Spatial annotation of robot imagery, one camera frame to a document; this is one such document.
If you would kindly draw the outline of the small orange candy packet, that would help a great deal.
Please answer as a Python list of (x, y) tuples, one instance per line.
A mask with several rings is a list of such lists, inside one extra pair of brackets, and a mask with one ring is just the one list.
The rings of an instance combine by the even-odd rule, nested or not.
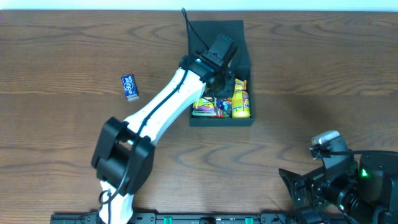
[(248, 89), (248, 81), (235, 79), (234, 90), (235, 91), (246, 91)]

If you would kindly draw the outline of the black gift box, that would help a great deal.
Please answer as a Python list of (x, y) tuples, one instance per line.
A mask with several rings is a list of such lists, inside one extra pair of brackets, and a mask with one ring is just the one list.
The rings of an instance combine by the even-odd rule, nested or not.
[(249, 118), (207, 118), (190, 115), (189, 125), (191, 127), (244, 127), (251, 126), (254, 122), (254, 97), (251, 83), (251, 59), (249, 56), (246, 39), (244, 35), (244, 22), (242, 20), (229, 21), (192, 21), (192, 26), (198, 36), (191, 32), (190, 43), (192, 50), (203, 52), (205, 46), (200, 42), (202, 38), (206, 44), (211, 45), (217, 36), (223, 34), (233, 40), (238, 50), (231, 61), (232, 73), (242, 81), (247, 81), (247, 92), (251, 116)]

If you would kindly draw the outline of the dark blue chocolate bar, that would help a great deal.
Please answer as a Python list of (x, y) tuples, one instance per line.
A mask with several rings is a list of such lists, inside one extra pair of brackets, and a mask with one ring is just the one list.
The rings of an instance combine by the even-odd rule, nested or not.
[(226, 111), (228, 109), (228, 101), (227, 99), (217, 99), (216, 105), (220, 110)]

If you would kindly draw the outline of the green Haribo gummy bag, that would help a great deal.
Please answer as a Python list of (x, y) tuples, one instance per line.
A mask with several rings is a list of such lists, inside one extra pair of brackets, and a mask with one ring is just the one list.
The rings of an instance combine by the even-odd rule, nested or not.
[(206, 117), (206, 118), (230, 118), (232, 116), (232, 102), (229, 99), (227, 99), (227, 101), (228, 101), (228, 109), (226, 111), (220, 110), (218, 108), (217, 117)]

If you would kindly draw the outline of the yellow Mentos bottle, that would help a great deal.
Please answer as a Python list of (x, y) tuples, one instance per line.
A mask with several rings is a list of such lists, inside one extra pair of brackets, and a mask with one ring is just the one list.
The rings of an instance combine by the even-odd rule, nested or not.
[(232, 117), (250, 118), (249, 95), (244, 90), (236, 90), (232, 97)]

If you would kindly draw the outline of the green Pretz snack box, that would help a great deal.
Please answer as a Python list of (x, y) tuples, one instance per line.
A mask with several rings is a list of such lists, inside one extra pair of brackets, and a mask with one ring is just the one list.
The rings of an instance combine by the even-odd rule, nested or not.
[(202, 97), (192, 104), (192, 116), (199, 117), (217, 117), (218, 107), (216, 105), (216, 98)]

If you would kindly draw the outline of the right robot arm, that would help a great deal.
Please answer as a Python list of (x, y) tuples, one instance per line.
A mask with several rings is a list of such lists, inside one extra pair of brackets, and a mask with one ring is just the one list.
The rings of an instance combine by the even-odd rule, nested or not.
[(304, 175), (279, 169), (297, 223), (330, 223), (335, 206), (348, 223), (397, 223), (397, 153), (351, 150), (343, 136), (317, 136), (310, 147), (322, 166)]

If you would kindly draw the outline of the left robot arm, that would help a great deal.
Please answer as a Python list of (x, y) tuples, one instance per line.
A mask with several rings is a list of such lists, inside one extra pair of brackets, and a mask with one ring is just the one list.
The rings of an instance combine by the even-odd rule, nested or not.
[(220, 34), (203, 53), (184, 56), (171, 81), (138, 112), (104, 123), (91, 159), (102, 192), (100, 223), (128, 223), (134, 194), (148, 179), (155, 146), (166, 129), (205, 90), (228, 96), (229, 69), (238, 47)]

